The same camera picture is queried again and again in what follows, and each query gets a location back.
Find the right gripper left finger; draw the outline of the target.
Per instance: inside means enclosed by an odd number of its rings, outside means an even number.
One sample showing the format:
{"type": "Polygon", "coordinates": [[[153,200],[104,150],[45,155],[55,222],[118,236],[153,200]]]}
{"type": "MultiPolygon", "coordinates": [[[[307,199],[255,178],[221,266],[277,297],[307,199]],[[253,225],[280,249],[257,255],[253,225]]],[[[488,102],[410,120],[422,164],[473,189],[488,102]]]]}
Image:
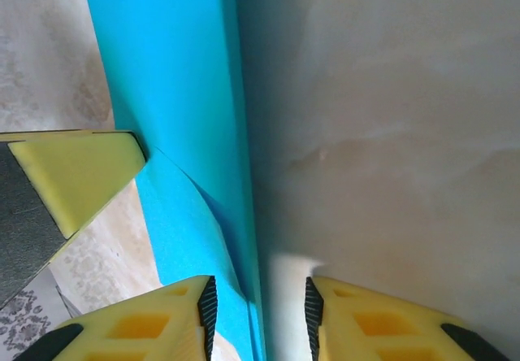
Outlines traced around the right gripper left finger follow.
{"type": "Polygon", "coordinates": [[[213,276],[193,276],[68,320],[19,360],[209,360],[217,320],[213,276]]]}

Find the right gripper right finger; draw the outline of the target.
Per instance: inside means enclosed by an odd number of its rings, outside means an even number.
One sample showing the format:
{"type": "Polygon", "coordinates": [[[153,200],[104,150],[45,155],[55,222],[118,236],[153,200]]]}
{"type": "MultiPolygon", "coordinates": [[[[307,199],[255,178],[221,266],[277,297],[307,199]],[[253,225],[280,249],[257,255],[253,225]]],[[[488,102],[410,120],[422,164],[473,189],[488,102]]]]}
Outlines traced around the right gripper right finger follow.
{"type": "Polygon", "coordinates": [[[324,276],[305,280],[314,360],[504,360],[455,316],[324,276]]]}

